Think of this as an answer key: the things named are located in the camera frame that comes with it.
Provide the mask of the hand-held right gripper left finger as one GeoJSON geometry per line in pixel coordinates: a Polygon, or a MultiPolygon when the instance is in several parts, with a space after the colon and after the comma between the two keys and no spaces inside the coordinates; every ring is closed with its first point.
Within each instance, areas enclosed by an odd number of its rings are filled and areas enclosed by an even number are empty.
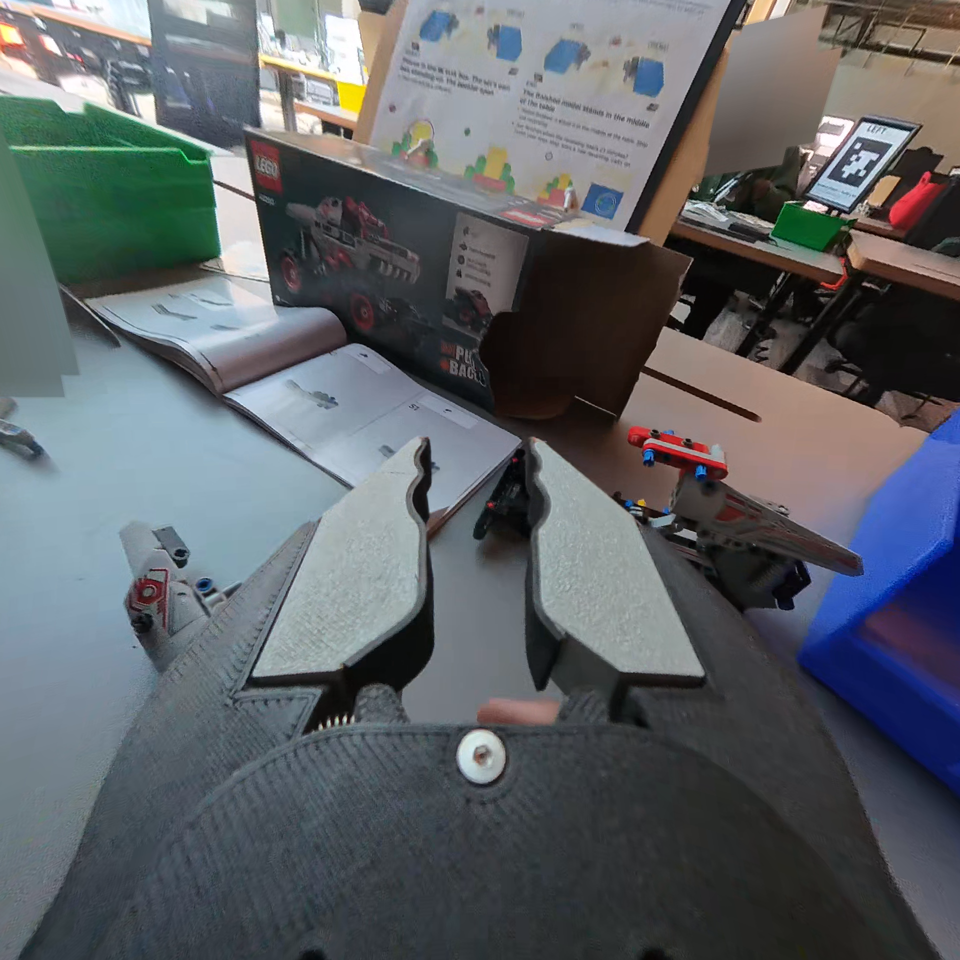
{"type": "Polygon", "coordinates": [[[248,676],[407,687],[434,650],[431,447],[415,437],[318,521],[248,676]]]}

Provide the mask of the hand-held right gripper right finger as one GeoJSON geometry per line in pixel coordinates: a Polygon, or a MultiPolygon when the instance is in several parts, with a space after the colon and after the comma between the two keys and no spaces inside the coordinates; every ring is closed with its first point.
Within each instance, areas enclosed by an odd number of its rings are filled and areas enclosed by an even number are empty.
{"type": "Polygon", "coordinates": [[[525,652],[534,689],[696,689],[706,681],[641,527],[545,440],[526,449],[525,652]]]}

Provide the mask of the small black lego assembly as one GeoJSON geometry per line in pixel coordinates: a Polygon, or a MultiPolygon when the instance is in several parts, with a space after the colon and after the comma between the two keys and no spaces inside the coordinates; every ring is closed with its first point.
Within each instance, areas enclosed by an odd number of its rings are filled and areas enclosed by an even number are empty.
{"type": "Polygon", "coordinates": [[[528,539],[531,533],[529,510],[525,450],[518,448],[510,457],[474,524],[474,540],[482,541],[495,527],[509,529],[513,534],[528,539]]]}

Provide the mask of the grey red lego truck assembly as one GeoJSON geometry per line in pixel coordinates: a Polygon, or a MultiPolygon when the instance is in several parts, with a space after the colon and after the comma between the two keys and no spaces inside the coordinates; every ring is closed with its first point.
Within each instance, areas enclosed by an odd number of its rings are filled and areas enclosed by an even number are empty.
{"type": "Polygon", "coordinates": [[[730,486],[719,444],[644,426],[630,427],[627,441],[645,468],[675,469],[677,483],[664,510],[619,492],[613,500],[662,534],[738,611],[793,610],[810,586],[810,567],[863,575],[857,553],[795,522],[786,506],[730,486]]]}

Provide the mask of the open lego instruction booklet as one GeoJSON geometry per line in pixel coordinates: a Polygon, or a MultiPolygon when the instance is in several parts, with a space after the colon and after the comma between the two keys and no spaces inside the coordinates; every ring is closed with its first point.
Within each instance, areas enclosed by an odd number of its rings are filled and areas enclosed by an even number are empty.
{"type": "Polygon", "coordinates": [[[85,304],[345,486],[428,438],[430,532],[521,445],[372,347],[350,342],[330,310],[276,306],[263,283],[201,270],[186,282],[85,304]]]}

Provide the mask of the grey lego panel red sticker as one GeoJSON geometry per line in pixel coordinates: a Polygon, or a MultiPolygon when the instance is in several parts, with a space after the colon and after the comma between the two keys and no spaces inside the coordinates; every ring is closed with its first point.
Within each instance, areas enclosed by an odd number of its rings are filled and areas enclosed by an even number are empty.
{"type": "Polygon", "coordinates": [[[225,584],[192,568],[191,552],[173,526],[131,521],[119,538],[131,575],[126,616],[152,666],[162,673],[242,582],[225,584]]]}

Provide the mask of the black lego truck box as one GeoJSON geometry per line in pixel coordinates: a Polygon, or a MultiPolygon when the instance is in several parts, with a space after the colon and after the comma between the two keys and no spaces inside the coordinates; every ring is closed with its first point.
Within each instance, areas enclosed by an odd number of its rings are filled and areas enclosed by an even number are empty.
{"type": "Polygon", "coordinates": [[[333,135],[245,130],[270,291],[502,418],[620,415],[690,258],[333,135]]]}

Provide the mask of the small grey blue lego piece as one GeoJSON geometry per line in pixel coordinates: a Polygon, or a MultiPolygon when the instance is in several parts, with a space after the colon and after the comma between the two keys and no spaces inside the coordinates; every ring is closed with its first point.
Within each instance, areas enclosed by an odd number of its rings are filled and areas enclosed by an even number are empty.
{"type": "Polygon", "coordinates": [[[44,448],[32,433],[3,417],[1,418],[1,445],[7,450],[15,450],[30,459],[46,456],[44,448]]]}

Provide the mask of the blue plastic bin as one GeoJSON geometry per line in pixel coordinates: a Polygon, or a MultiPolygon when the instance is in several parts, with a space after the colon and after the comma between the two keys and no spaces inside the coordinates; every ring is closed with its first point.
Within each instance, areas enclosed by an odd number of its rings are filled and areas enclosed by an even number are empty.
{"type": "Polygon", "coordinates": [[[959,414],[870,498],[798,664],[959,794],[959,414]]]}

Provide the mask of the wooden background table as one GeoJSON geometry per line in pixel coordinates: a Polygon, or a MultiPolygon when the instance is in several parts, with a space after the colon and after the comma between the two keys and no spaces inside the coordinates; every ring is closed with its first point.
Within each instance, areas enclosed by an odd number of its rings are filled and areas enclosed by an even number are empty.
{"type": "Polygon", "coordinates": [[[767,295],[739,342],[736,354],[741,357],[750,356],[761,343],[775,338],[774,318],[791,296],[844,279],[843,261],[835,254],[775,238],[747,239],[685,219],[671,226],[665,246],[692,261],[682,298],[695,301],[706,281],[731,293],[767,295]]]}
{"type": "Polygon", "coordinates": [[[867,281],[894,283],[955,304],[959,302],[958,258],[853,230],[846,241],[843,263],[846,265],[846,280],[822,307],[803,338],[778,365],[780,373],[788,377],[797,373],[816,346],[844,321],[867,281]]]}

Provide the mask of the black office chair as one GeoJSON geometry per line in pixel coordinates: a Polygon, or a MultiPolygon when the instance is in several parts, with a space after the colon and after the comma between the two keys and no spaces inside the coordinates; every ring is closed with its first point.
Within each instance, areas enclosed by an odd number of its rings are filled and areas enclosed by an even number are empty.
{"type": "Polygon", "coordinates": [[[845,397],[875,407],[886,393],[959,402],[959,304],[893,291],[840,322],[826,338],[856,368],[845,397]]]}

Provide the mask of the printed instruction sheet board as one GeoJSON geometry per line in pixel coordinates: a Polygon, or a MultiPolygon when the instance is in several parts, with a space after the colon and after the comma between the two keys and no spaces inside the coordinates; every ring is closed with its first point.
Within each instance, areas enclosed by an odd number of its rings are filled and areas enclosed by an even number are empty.
{"type": "MultiPolygon", "coordinates": [[[[387,81],[406,1],[359,2],[358,23],[364,50],[368,81],[353,139],[371,146],[377,112],[387,81]]],[[[648,184],[637,209],[631,215],[627,232],[663,245],[679,217],[690,189],[706,169],[711,132],[724,74],[732,45],[732,29],[716,43],[716,54],[702,66],[687,95],[664,153],[657,162],[654,178],[648,184]]]]}

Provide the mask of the small green plastic bin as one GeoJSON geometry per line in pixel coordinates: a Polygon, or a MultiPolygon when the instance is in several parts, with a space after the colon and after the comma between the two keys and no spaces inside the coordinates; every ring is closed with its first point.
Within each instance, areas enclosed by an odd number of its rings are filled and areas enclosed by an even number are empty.
{"type": "Polygon", "coordinates": [[[801,202],[788,201],[778,212],[770,238],[817,253],[829,253],[849,234],[856,222],[856,218],[818,212],[801,202]]]}

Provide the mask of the large green plastic bin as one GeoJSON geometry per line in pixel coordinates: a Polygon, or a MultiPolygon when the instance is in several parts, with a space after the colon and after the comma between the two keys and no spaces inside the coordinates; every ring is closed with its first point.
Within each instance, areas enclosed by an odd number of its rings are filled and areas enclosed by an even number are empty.
{"type": "Polygon", "coordinates": [[[220,256],[213,147],[91,102],[4,94],[1,120],[60,283],[220,256]]]}

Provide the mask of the black clipboard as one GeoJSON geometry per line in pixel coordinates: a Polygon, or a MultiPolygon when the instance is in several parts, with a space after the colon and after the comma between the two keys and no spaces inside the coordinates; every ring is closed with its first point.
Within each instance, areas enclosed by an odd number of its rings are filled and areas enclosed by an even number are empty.
{"type": "Polygon", "coordinates": [[[704,175],[731,37],[750,1],[726,2],[713,40],[678,110],[625,231],[662,244],[704,175]]]}

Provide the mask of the tablet showing black white tag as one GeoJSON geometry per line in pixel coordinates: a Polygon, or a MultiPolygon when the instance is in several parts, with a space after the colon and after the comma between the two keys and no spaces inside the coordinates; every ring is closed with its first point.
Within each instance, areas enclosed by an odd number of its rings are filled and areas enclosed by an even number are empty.
{"type": "Polygon", "coordinates": [[[867,114],[856,121],[801,195],[804,202],[852,213],[873,191],[923,124],[867,114]]]}

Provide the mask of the red bag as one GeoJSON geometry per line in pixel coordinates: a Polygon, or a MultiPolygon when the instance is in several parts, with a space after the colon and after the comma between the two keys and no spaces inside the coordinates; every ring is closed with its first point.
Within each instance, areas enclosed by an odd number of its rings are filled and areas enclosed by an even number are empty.
{"type": "Polygon", "coordinates": [[[923,172],[916,184],[890,206],[888,223],[891,228],[900,234],[910,232],[950,184],[951,179],[944,174],[923,172]]]}

